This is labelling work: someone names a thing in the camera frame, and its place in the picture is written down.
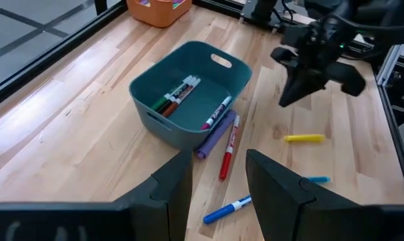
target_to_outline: wood grain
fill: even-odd
[[[367,89],[357,98],[327,89],[278,106],[286,70],[269,53],[280,36],[198,7],[168,29],[127,13],[0,105],[0,202],[106,201],[138,185],[178,150],[142,125],[129,83],[181,44],[208,42],[254,74],[233,108],[242,116],[228,178],[218,180],[227,135],[195,160],[187,239],[261,240],[249,206],[210,226],[202,217],[248,194],[245,152],[255,148],[300,175],[328,175],[326,187],[361,204],[404,204],[404,181],[368,64],[354,62]],[[326,135],[291,145],[287,134]]]

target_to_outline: marker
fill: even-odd
[[[284,137],[284,141],[310,141],[310,142],[323,142],[325,140],[324,135],[288,135]]]
[[[195,77],[192,77],[191,79],[187,80],[186,83],[182,85],[180,89],[178,89],[161,107],[159,107],[156,110],[156,112],[158,113],[164,112],[180,96],[180,94],[182,94],[189,87],[190,83],[192,83],[195,80],[196,80]]]
[[[184,92],[182,92],[178,98],[175,99],[175,101],[168,106],[168,108],[166,110],[164,110],[162,112],[162,115],[165,117],[168,117],[169,115],[172,114],[172,112],[174,112],[177,107],[181,104],[181,102],[196,88],[196,86],[201,82],[201,79],[198,78],[196,79],[194,82],[192,82],[189,87],[186,88],[186,90],[184,90]]]
[[[229,104],[231,100],[231,96],[228,96],[223,100],[223,102],[220,104],[220,106],[217,107],[217,110],[214,111],[214,114],[209,117],[209,119],[203,124],[201,130],[209,129],[211,125],[214,123],[215,120],[220,116],[220,114],[225,110],[225,107],[227,104]]]
[[[209,214],[203,218],[205,224],[212,224],[220,218],[233,213],[234,211],[240,210],[242,207],[251,203],[251,197],[248,195],[242,199],[237,200],[227,206],[220,208],[219,210]]]
[[[176,93],[181,87],[183,87],[189,80],[192,79],[192,76],[188,76],[183,80],[183,83],[181,83],[179,86],[175,86],[172,88],[168,93],[166,93],[162,98],[160,98],[154,105],[151,106],[152,110],[156,110],[159,107],[161,107],[166,101],[169,100],[169,98]]]
[[[314,183],[324,183],[324,182],[329,182],[330,178],[321,176],[321,177],[306,177],[309,181],[314,182]]]
[[[235,140],[238,127],[239,127],[239,116],[237,115],[235,117],[235,121],[233,122],[233,127],[229,136],[229,142],[227,144],[226,152],[224,153],[223,163],[221,164],[220,176],[219,176],[221,180],[226,179],[227,172],[229,172],[229,165],[231,156],[233,154],[233,148],[235,147]]]

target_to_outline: purple crayon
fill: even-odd
[[[220,120],[215,129],[211,131],[211,134],[209,134],[202,145],[196,150],[198,158],[205,159],[209,155],[229,125],[233,123],[235,117],[236,112],[234,110],[229,110],[227,113],[225,113],[224,117]]]

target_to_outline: gray floor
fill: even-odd
[[[108,6],[112,7],[119,1],[108,0]],[[40,24],[58,20],[73,9],[71,12],[74,15],[52,26],[66,35],[74,33],[96,17],[93,1],[88,0],[0,0],[0,8]],[[33,34],[34,31],[37,31],[36,27],[0,14],[0,83],[63,38],[47,31]]]

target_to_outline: blue marker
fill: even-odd
[[[219,220],[220,218],[233,213],[234,211],[240,210],[242,207],[246,206],[247,204],[251,203],[251,197],[248,195],[242,199],[237,200],[227,206],[220,208],[219,210],[209,214],[203,218],[203,222],[205,224],[211,224],[215,221]]]
[[[314,182],[314,183],[324,183],[324,182],[329,182],[330,178],[321,176],[321,177],[306,177],[309,181]]]

